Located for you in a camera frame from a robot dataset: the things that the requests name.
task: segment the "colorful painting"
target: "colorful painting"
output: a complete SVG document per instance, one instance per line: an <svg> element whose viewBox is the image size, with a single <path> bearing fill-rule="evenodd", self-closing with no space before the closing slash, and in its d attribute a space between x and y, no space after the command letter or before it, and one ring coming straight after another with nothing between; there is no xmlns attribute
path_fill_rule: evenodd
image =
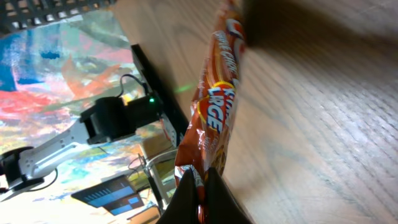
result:
<svg viewBox="0 0 398 224"><path fill-rule="evenodd" d="M95 99L118 95L120 76L126 73L140 78L130 43L109 11L89 12L1 39L0 153L52 139ZM124 89L125 101L144 94L128 78ZM150 124L129 139L64 162L49 188L0 203L0 223L123 223L131 214L113 217L70 195L104 178L128 174L127 165L142 153L142 139L161 132L159 123Z"/></svg>

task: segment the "wooden table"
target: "wooden table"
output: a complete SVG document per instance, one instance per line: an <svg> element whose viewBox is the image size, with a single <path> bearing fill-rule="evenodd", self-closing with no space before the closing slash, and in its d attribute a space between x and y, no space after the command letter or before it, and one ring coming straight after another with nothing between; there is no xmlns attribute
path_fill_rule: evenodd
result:
<svg viewBox="0 0 398 224"><path fill-rule="evenodd" d="M184 113L217 0L113 7ZM398 223L397 1L245 0L224 178L257 223Z"/></svg>

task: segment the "red snack bag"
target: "red snack bag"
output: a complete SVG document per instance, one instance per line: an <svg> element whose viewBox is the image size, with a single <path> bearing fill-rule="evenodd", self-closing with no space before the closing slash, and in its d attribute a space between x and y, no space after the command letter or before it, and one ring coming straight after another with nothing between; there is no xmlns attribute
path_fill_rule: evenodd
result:
<svg viewBox="0 0 398 224"><path fill-rule="evenodd" d="M220 175L224 171L236 114L239 62L244 48L238 9L233 0L227 0L218 14L209 55L192 99L192 120L175 159L177 185L185 170L192 169L202 205L207 170L215 167Z"/></svg>

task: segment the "black cable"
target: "black cable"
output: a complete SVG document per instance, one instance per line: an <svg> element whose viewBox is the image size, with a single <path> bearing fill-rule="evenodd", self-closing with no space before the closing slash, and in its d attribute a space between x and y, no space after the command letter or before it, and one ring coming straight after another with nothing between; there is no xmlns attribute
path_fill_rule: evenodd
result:
<svg viewBox="0 0 398 224"><path fill-rule="evenodd" d="M105 149L103 149L102 147L98 147L98 149L100 149L101 151L105 152L105 154L109 155L109 153L107 151L105 151Z"/></svg>
<svg viewBox="0 0 398 224"><path fill-rule="evenodd" d="M51 181L51 183L49 183L47 186L41 187L39 189L28 190L27 192L36 192L36 191L40 191L40 190L46 189L47 187L50 187L52 184L54 184L54 182L57 179L58 179L58 169L55 168L55 178L53 179L53 181Z"/></svg>
<svg viewBox="0 0 398 224"><path fill-rule="evenodd" d="M134 173L137 173L137 174L138 174L138 177L139 177L139 171L138 171L136 168L130 167L130 165L131 165L134 161L136 161L136 160L138 160L138 159L139 159L139 162L140 162L140 166L141 166L142 168L144 168L145 160L144 160L144 158L143 158L140 154L138 154L138 158L133 159L133 160L129 163L129 165L127 166L127 168L128 168L129 170L132 170L132 172L129 174L128 177L132 176Z"/></svg>
<svg viewBox="0 0 398 224"><path fill-rule="evenodd" d="M140 85L144 88L145 95L149 95L148 85L147 85L146 83L141 82L141 81L140 81L137 77L135 77L134 75L125 74L125 75L122 75L122 77L120 77L120 88L122 89L122 92L121 92L118 96L116 96L116 97L119 98L119 97L122 96L123 93L124 93L124 88L123 88L123 78L124 78L124 77L133 78L136 82L138 82L138 84L140 84Z"/></svg>

